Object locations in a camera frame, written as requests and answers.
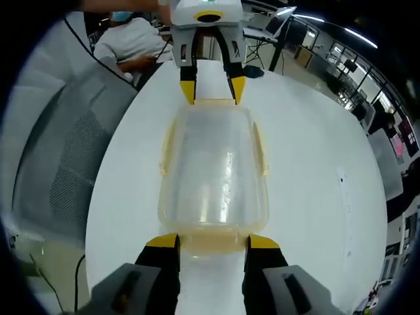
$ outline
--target window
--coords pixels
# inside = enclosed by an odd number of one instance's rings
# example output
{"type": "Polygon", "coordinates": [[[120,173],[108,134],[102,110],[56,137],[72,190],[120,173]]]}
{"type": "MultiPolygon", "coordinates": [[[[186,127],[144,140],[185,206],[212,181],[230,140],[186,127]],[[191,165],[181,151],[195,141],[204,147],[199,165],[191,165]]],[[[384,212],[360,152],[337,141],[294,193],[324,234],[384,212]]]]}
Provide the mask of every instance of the window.
{"type": "Polygon", "coordinates": [[[402,103],[404,103],[400,97],[400,95],[394,90],[392,85],[387,83],[386,85],[386,94],[390,100],[392,100],[392,103],[396,103],[398,106],[402,103]]]}
{"type": "Polygon", "coordinates": [[[391,245],[388,245],[385,249],[385,256],[389,255],[398,255],[400,252],[400,243],[394,243],[391,245]]]}
{"type": "Polygon", "coordinates": [[[312,49],[314,45],[315,38],[318,34],[318,31],[314,28],[310,28],[309,26],[306,27],[306,35],[303,39],[302,46],[306,47],[307,49],[312,49]]]}
{"type": "Polygon", "coordinates": [[[340,64],[340,57],[344,52],[344,47],[341,44],[334,43],[331,50],[329,51],[329,56],[327,61],[330,64],[336,64],[337,66],[340,64]]]}
{"type": "Polygon", "coordinates": [[[397,262],[398,262],[398,257],[395,257],[394,260],[392,261],[391,270],[389,271],[388,279],[392,279],[394,277],[397,262]]]}
{"type": "Polygon", "coordinates": [[[362,58],[358,57],[355,61],[356,69],[354,72],[349,71],[348,76],[355,82],[356,86],[361,84],[363,78],[368,74],[370,65],[362,58]]]}
{"type": "Polygon", "coordinates": [[[381,82],[375,70],[369,71],[367,73],[367,77],[363,80],[362,84],[359,87],[359,91],[366,95],[366,101],[372,103],[375,99],[377,99],[378,93],[381,90],[381,82]]]}
{"type": "Polygon", "coordinates": [[[387,88],[384,88],[378,95],[377,97],[372,101],[372,103],[375,103],[377,101],[379,101],[382,105],[382,107],[384,108],[384,110],[387,113],[394,113],[395,112],[395,106],[398,106],[398,104],[393,104],[395,101],[393,98],[389,97],[389,91],[387,88]]]}
{"type": "Polygon", "coordinates": [[[350,49],[346,48],[344,49],[342,55],[340,56],[340,61],[337,64],[337,67],[340,70],[343,70],[345,74],[347,74],[350,70],[345,66],[345,62],[347,60],[355,61],[356,60],[356,54],[352,52],[350,49]]]}
{"type": "Polygon", "coordinates": [[[383,267],[383,271],[382,271],[382,276],[381,276],[381,281],[386,279],[387,276],[387,271],[388,271],[388,266],[389,266],[389,259],[387,259],[385,261],[385,265],[383,267]]]}

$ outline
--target floor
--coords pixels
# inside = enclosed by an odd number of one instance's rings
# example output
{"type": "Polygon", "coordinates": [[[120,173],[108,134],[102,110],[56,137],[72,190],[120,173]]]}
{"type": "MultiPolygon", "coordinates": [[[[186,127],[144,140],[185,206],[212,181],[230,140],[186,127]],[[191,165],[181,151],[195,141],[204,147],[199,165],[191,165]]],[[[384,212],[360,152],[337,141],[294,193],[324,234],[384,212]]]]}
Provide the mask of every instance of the floor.
{"type": "MultiPolygon", "coordinates": [[[[272,45],[265,45],[259,49],[259,54],[265,69],[268,69],[274,48],[272,45]]],[[[280,57],[275,72],[282,74],[282,67],[285,76],[299,81],[313,89],[335,99],[327,88],[326,84],[315,75],[308,73],[300,67],[293,59],[293,54],[283,50],[284,65],[280,57]]],[[[261,67],[258,60],[249,64],[261,67]]],[[[46,240],[44,242],[31,241],[25,236],[19,236],[16,241],[16,252],[23,261],[30,262],[31,253],[45,276],[55,287],[64,311],[74,310],[74,277],[75,268],[78,260],[84,254],[83,250],[74,248],[71,245],[57,241],[46,240]]],[[[81,264],[79,270],[79,307],[89,300],[89,290],[86,282],[85,262],[81,264]]]]}
{"type": "MultiPolygon", "coordinates": [[[[248,45],[255,45],[256,41],[252,39],[246,39],[248,45]]],[[[272,56],[274,54],[274,47],[272,45],[263,45],[259,48],[259,55],[261,57],[260,60],[253,60],[250,61],[247,64],[257,66],[263,69],[268,69],[270,66],[272,56]]],[[[298,65],[296,63],[293,52],[283,49],[283,56],[280,56],[276,68],[274,69],[274,72],[282,75],[284,74],[287,77],[290,77],[291,79],[294,79],[295,81],[301,82],[305,85],[308,85],[309,87],[313,88],[314,90],[317,90],[318,92],[330,97],[335,102],[337,101],[337,96],[333,94],[329,88],[327,87],[327,84],[322,81],[319,77],[316,77],[312,73],[309,73],[304,69],[302,66],[298,65]]]]}
{"type": "MultiPolygon", "coordinates": [[[[34,241],[25,235],[16,237],[15,254],[21,263],[32,264],[32,255],[42,273],[55,288],[63,311],[74,311],[75,270],[84,250],[54,240],[34,241]]],[[[79,308],[89,301],[86,281],[85,261],[80,265],[78,274],[79,308]]],[[[59,314],[59,308],[53,307],[51,314],[59,314]]]]}

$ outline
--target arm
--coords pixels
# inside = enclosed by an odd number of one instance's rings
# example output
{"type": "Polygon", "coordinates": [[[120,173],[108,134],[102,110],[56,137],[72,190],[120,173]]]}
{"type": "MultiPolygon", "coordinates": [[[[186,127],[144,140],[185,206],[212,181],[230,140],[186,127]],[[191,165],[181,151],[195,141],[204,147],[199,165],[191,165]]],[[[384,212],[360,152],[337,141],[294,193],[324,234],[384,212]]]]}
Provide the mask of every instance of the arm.
{"type": "Polygon", "coordinates": [[[156,57],[141,56],[134,60],[128,60],[117,64],[122,72],[143,72],[156,63],[156,57]]]}
{"type": "Polygon", "coordinates": [[[164,41],[170,41],[171,40],[171,38],[172,38],[172,35],[171,34],[168,34],[168,35],[162,35],[162,34],[159,34],[159,36],[164,40],[164,41]]]}
{"type": "Polygon", "coordinates": [[[159,4],[160,18],[166,25],[171,25],[171,8],[169,7],[170,0],[157,0],[159,4]]]}

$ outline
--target gray mesh chair back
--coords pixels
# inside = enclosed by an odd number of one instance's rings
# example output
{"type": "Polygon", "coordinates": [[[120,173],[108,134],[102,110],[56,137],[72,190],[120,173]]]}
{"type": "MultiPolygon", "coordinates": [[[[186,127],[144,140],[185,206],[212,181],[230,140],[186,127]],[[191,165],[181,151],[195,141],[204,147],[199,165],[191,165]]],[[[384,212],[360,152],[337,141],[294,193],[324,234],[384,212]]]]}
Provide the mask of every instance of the gray mesh chair back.
{"type": "Polygon", "coordinates": [[[93,64],[50,101],[20,160],[12,204],[20,228],[84,247],[102,158],[136,94],[93,64]]]}

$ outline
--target laptop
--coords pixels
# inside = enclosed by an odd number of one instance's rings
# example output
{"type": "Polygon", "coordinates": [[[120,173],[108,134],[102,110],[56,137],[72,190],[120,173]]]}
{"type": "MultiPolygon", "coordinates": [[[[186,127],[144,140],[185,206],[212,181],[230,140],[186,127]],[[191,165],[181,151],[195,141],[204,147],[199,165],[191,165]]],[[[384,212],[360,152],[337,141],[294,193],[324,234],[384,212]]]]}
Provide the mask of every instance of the laptop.
{"type": "Polygon", "coordinates": [[[280,35],[283,25],[287,19],[293,14],[296,7],[280,8],[272,15],[265,29],[260,28],[243,28],[243,36],[247,38],[267,41],[269,43],[277,43],[277,38],[280,35]]]}

